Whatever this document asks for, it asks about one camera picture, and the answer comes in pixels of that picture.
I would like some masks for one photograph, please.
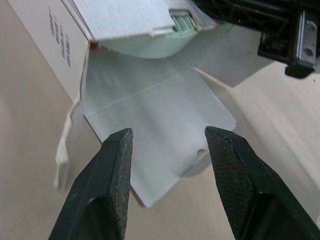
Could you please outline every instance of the white cardboard box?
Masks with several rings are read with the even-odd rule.
[[[209,31],[218,24],[190,0],[9,2],[73,101],[56,153],[57,189],[65,188],[83,115],[100,141],[133,128],[131,185],[147,207],[207,148],[206,125],[235,127],[193,68],[232,26]],[[169,10],[189,12],[201,32],[182,52],[150,60],[90,51],[101,40],[172,33]]]

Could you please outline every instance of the black plastic component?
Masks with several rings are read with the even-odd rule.
[[[111,134],[75,179],[49,240],[123,240],[133,132]]]
[[[318,0],[193,0],[206,14],[261,32],[258,55],[288,65],[288,76],[302,79],[316,69],[313,57],[320,55]],[[304,34],[310,17],[315,29],[313,34]],[[312,49],[312,59],[303,60]]]
[[[320,230],[280,176],[248,142],[205,130],[216,186],[236,240],[318,240]]]

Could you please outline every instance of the box flap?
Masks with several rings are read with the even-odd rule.
[[[190,12],[199,30],[211,29],[217,25],[191,0],[73,0],[73,2],[81,15],[79,18],[83,19],[83,23],[96,41],[163,34],[166,32],[163,29],[169,29],[174,25],[169,10]]]

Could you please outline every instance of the green object inside box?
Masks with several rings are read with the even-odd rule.
[[[100,41],[99,46],[144,59],[162,59],[179,52],[196,35],[197,31],[189,15],[171,16],[173,32],[157,36],[137,36]]]

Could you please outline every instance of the beige table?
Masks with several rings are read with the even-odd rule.
[[[45,240],[67,196],[52,179],[71,100],[6,0],[0,43],[0,239]],[[70,182],[99,148],[83,121]],[[151,209],[130,195],[126,239],[233,239],[212,169],[183,179]]]

